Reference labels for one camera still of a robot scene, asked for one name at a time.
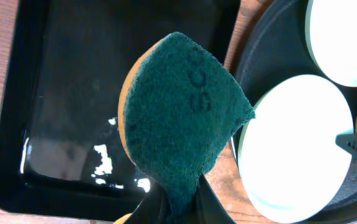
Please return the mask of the green and yellow sponge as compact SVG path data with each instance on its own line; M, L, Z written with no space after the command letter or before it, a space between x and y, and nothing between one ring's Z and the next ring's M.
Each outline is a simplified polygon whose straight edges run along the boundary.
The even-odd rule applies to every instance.
M166 223L198 223L200 176L254 117L230 72L185 34L138 58L119 96L119 135L131 162L166 191Z

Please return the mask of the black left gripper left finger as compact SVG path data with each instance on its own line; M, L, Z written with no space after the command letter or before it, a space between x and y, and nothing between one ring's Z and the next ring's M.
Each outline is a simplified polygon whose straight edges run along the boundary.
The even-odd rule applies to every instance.
M127 224L166 224L169 214L166 191L154 184L127 220Z

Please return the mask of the pale green plate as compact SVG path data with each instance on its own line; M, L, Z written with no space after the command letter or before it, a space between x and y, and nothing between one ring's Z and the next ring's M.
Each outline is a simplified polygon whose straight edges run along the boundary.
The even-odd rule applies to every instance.
M353 132L342 92L316 75L298 75L271 88L241 134L239 173L256 210L279 223L306 220L339 191L351 156L336 145Z

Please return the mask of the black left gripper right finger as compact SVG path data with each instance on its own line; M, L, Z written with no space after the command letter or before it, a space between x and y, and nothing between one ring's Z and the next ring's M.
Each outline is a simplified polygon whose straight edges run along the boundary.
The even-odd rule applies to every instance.
M235 224L204 175L200 176L197 188L197 218L199 224Z

